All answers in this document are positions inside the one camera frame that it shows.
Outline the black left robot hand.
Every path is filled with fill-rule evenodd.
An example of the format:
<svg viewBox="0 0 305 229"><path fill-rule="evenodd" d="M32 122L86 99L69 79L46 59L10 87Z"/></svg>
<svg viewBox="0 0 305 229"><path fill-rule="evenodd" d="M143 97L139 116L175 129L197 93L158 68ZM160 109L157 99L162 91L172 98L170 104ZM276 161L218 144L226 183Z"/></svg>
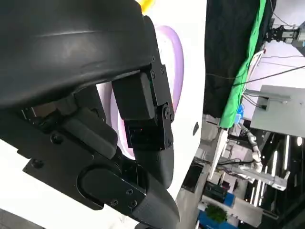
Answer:
<svg viewBox="0 0 305 229"><path fill-rule="evenodd" d="M0 137L24 172L150 229L174 229L173 103L134 0L0 3Z"/></svg>

